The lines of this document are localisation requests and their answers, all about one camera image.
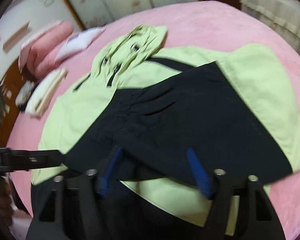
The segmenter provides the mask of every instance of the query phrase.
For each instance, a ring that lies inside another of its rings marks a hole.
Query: human hand
[[[0,177],[0,218],[6,227],[12,225],[12,207],[9,184]]]

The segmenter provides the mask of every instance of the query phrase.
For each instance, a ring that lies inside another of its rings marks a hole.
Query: metal bolt
[[[61,181],[63,181],[63,176],[55,176],[55,177],[53,178],[53,181],[54,181],[54,182],[61,182]]]
[[[35,157],[30,157],[29,160],[32,162],[32,163],[36,163],[38,161],[37,158]]]
[[[248,179],[249,179],[250,181],[258,181],[258,180],[259,180],[259,178],[258,178],[256,175],[249,175],[249,176],[248,176]]]
[[[88,176],[96,175],[96,174],[97,174],[97,170],[95,170],[95,169],[87,170],[87,171],[86,171],[86,174],[87,174]]]
[[[223,169],[215,169],[213,172],[216,175],[225,175],[226,174],[226,172]]]

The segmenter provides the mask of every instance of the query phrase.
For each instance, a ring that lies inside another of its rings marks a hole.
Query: wooden headboard
[[[19,70],[17,58],[2,78],[1,90],[6,102],[6,113],[0,127],[0,147],[6,147],[19,109],[16,107],[16,97],[22,86],[29,81],[36,81],[27,68]]]

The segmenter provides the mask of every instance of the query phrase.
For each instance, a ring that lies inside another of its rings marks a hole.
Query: pink blanket
[[[223,3],[205,1],[177,4],[139,12],[109,24],[106,31],[86,51],[64,62],[61,66],[68,68],[69,74],[54,95],[49,109],[41,120],[20,114],[10,135],[8,147],[36,150],[44,122],[56,97],[91,69],[93,58],[101,48],[139,24],[166,25],[168,35],[165,47],[189,45],[231,52],[248,43],[269,46],[284,65],[300,106],[300,57],[277,33]],[[30,173],[15,172],[12,178],[22,201],[31,210]],[[300,173],[275,183],[271,188],[270,199],[287,240],[294,240],[300,233]]]

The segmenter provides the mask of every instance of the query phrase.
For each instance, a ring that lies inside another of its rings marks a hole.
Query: light green jacket
[[[66,154],[106,108],[116,89],[144,88],[179,73],[145,61],[148,57],[169,58],[194,67],[217,61],[238,95],[285,153],[293,171],[300,170],[299,109],[290,80],[271,49],[260,44],[248,44],[231,53],[198,47],[161,49],[166,31],[164,26],[141,25],[105,46],[95,57],[91,72],[56,100],[43,128],[39,150],[59,149]],[[118,64],[121,68],[112,86],[107,87]],[[31,181],[37,185],[64,170],[65,166],[33,170]],[[211,202],[194,187],[168,178],[122,183],[176,217],[199,226],[205,223]],[[233,197],[229,235],[234,232],[237,208],[238,197]]]

